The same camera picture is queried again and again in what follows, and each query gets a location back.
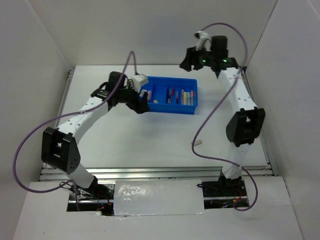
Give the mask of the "white red eraser pack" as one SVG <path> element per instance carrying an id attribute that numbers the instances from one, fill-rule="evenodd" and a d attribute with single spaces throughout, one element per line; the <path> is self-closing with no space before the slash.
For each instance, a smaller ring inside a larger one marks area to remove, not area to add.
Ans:
<path id="1" fill-rule="evenodd" d="M 140 96 L 140 97 L 143 97 L 144 94 L 145 94 L 145 92 L 146 92 L 145 90 L 142 90 L 142 91 L 140 92 L 139 96 Z"/>

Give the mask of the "purple highlighter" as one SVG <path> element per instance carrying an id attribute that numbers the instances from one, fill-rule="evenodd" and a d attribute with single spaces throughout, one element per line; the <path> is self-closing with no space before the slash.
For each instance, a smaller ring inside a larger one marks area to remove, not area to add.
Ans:
<path id="1" fill-rule="evenodd" d="M 181 101 L 181 104 L 184 105 L 185 104 L 185 101 L 184 101 L 184 89 L 181 89 L 181 94 L 180 94 L 180 101 Z"/>

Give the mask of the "blue compartment tray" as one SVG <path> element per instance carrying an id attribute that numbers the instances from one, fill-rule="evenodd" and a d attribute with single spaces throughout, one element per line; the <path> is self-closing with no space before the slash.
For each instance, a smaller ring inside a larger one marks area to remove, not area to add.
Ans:
<path id="1" fill-rule="evenodd" d="M 172 104 L 167 103 L 169 88 L 175 88 Z M 184 89 L 184 92 L 194 91 L 194 105 L 181 104 L 181 89 Z M 145 90 L 146 93 L 152 91 L 151 100 L 148 102 L 151 112 L 193 115 L 198 106 L 198 82 L 196 79 L 149 76 L 148 83 L 141 90 Z"/>

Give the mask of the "red pen crossed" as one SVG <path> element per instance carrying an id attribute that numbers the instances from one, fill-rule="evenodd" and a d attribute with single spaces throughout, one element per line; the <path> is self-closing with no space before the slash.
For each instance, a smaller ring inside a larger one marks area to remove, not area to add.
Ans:
<path id="1" fill-rule="evenodd" d="M 169 97 L 169 103 L 170 104 L 172 104 L 174 94 L 175 94 L 175 88 L 173 87 L 173 88 L 170 89 L 170 97 Z"/>

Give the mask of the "red pen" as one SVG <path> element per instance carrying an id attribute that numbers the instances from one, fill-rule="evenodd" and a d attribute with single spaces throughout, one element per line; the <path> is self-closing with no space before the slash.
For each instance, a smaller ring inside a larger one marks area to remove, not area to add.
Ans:
<path id="1" fill-rule="evenodd" d="M 175 94 L 175 102 L 176 104 L 179 104 L 179 92 L 176 91 L 176 94 Z"/>

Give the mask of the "blue pen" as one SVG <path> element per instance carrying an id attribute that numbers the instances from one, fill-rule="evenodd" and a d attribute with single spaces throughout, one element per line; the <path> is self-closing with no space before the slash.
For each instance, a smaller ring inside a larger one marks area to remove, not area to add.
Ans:
<path id="1" fill-rule="evenodd" d="M 172 94 L 172 89 L 169 88 L 167 93 L 167 104 L 171 103 L 171 94 Z"/>

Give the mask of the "blue pen crossed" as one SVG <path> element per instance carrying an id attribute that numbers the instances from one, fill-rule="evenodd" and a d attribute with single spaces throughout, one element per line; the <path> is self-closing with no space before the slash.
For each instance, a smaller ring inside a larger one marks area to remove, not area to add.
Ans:
<path id="1" fill-rule="evenodd" d="M 168 103 L 169 103 L 169 104 L 172 103 L 173 95 L 174 95 L 174 91 L 171 90 L 171 92 L 169 93 L 169 99 L 168 99 Z"/>

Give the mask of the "yellow highlighter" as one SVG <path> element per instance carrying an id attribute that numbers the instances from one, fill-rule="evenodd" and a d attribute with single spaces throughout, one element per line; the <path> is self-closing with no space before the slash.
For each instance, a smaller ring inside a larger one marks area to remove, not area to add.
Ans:
<path id="1" fill-rule="evenodd" d="M 188 104 L 188 93 L 187 92 L 183 93 L 183 104 L 184 105 Z"/>

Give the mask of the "grey white eraser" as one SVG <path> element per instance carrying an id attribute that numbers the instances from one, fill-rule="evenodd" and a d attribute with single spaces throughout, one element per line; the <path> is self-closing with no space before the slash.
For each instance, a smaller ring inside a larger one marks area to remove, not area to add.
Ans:
<path id="1" fill-rule="evenodd" d="M 201 145 L 203 142 L 200 140 L 200 139 L 197 139 L 197 140 L 195 140 L 195 141 L 193 141 L 191 144 L 193 145 L 193 146 L 198 146 L 198 145 Z"/>

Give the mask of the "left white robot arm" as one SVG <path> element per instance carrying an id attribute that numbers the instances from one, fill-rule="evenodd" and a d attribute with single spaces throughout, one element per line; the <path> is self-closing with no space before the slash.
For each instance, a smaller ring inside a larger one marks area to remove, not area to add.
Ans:
<path id="1" fill-rule="evenodd" d="M 137 114 L 149 112 L 148 94 L 140 95 L 148 81 L 144 74 L 128 78 L 113 71 L 108 81 L 92 92 L 79 113 L 56 128 L 47 127 L 44 130 L 41 160 L 73 180 L 86 199 L 94 199 L 100 192 L 106 191 L 106 187 L 99 184 L 98 179 L 81 164 L 79 142 L 95 122 L 117 104 L 126 104 Z"/>

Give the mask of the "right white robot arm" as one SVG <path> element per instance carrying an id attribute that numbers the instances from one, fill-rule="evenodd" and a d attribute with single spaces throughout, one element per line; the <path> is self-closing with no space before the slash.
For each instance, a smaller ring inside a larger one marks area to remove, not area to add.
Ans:
<path id="1" fill-rule="evenodd" d="M 220 194 L 230 196 L 241 183 L 241 167 L 251 145 L 260 135 L 266 113 L 250 97 L 235 58 L 228 56 L 227 37 L 210 37 L 204 31 L 198 31 L 194 36 L 197 44 L 187 48 L 180 68 L 187 72 L 211 68 L 228 92 L 232 108 L 232 117 L 226 125 L 230 163 L 222 168 L 218 179 Z"/>

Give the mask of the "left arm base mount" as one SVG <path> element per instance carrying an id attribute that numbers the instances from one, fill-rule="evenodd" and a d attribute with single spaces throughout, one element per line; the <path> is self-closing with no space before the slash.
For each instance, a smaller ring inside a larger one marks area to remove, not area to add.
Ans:
<path id="1" fill-rule="evenodd" d="M 95 193 L 88 191 L 68 183 L 62 187 L 68 190 L 67 212 L 98 212 L 103 216 L 114 215 L 114 193 L 115 184 L 99 184 Z"/>

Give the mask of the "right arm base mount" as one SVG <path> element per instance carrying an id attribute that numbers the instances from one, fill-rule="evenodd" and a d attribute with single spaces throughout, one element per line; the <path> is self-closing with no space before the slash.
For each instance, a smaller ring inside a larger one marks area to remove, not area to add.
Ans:
<path id="1" fill-rule="evenodd" d="M 243 180 L 237 186 L 225 188 L 219 181 L 202 181 L 196 185 L 202 189 L 203 204 L 208 209 L 249 207 L 249 200 Z"/>

